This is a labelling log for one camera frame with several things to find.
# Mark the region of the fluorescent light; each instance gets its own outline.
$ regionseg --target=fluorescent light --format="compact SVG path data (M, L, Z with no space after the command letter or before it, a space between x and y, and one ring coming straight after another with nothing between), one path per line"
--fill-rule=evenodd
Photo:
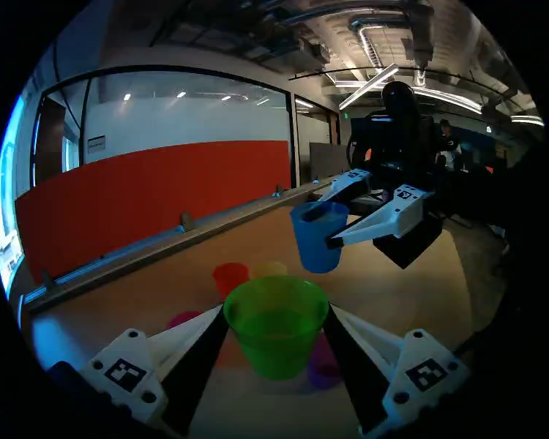
M458 107L473 111L476 114L482 114L482 107L480 106L480 104L468 99L467 97L458 96L457 94L445 93L444 91L439 90L423 89L421 87L413 87L413 92L420 96L432 97L433 99L457 105Z
M329 73L326 73L325 76L327 76L331 82L335 83L334 77L331 76Z
M360 87L366 85L365 80L337 80L335 81L335 86L344 88L344 89L359 89Z
M545 126L545 124L543 123L543 119L541 119L539 116L527 116L527 115L510 116L510 121L516 122L519 124L533 124L533 125L539 125L540 127Z
M37 153L37 136L39 135L39 124L41 122L41 113L39 113L39 118L37 119L37 128L34 130L34 142L32 144L32 153Z
M295 103L297 103L299 105L304 105L307 108L313 108L313 105L308 104L307 102L305 102L303 100L300 100L300 99L297 99L297 98L295 98Z
M419 87L425 87L425 71L415 70L415 84Z
M348 105L353 103L356 99L361 97L363 94L366 94L374 88L374 86L377 86L379 83L381 83L383 80L387 79L390 76L393 76L398 71L398 66L395 63L390 64L386 69L382 70L382 72L378 73L374 78L366 82L365 85L357 89L351 96L348 97L345 101L343 101L340 104L340 110L343 110Z

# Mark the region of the blue cup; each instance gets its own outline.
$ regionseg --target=blue cup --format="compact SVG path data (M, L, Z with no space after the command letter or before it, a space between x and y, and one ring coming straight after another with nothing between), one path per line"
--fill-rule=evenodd
M303 214L318 208L322 214L312 222L304 221ZM328 273L340 263L341 248L328 249L325 239L346 226L349 209L343 204L324 201L306 203L291 211L291 221L303 268L312 273Z

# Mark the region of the plastic cup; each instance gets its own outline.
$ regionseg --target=plastic cup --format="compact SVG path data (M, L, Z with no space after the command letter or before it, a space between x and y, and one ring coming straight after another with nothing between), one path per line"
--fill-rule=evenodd
M252 368L270 380L293 378L307 366L328 309L321 288L292 276L246 282L224 304Z
M313 386L321 390L330 389L342 380L340 367L327 337L320 333L307 365L307 377Z
M217 289L224 300L233 289L249 280L248 267L237 262L228 262L217 266L213 276Z
M291 211L291 221L303 268L312 273L328 273L340 263L342 250L328 249L325 239L346 226L349 209L330 201L317 204L324 212L320 218L303 220L303 214L314 207L314 203L306 203Z
M288 274L287 266L284 263L270 260L254 266L250 270L250 279L258 279L267 276L285 276Z
M171 329L175 326L179 326L181 323L188 322L192 318L196 318L198 315L201 315L199 311L181 312L169 320L169 323L167 323L167 329Z

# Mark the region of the person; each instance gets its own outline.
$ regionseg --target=person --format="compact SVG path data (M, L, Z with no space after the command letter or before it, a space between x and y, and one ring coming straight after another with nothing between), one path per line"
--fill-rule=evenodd
M439 126L443 134L439 154L445 156L445 166L448 170L461 170L463 156L460 140L452 134L452 125L447 119L442 119Z

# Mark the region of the red wall panel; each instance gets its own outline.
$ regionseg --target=red wall panel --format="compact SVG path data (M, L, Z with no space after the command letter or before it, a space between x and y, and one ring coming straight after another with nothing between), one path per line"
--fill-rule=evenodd
M282 140L193 143L123 154L38 184L15 202L33 278L291 186Z

